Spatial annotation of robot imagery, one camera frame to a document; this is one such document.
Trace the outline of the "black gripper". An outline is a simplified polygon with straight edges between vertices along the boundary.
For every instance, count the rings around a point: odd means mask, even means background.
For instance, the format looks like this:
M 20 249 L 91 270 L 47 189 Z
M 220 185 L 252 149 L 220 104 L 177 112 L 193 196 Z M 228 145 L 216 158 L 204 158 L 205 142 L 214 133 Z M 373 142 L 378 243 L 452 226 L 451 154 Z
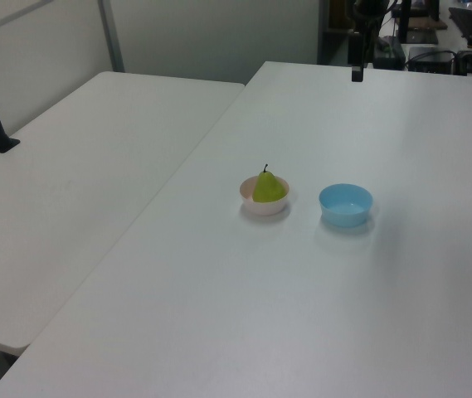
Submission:
M 389 5 L 389 0 L 353 1 L 354 32 L 348 35 L 348 65 L 352 82 L 362 82 L 363 66 L 372 63 L 375 34 L 380 32 Z

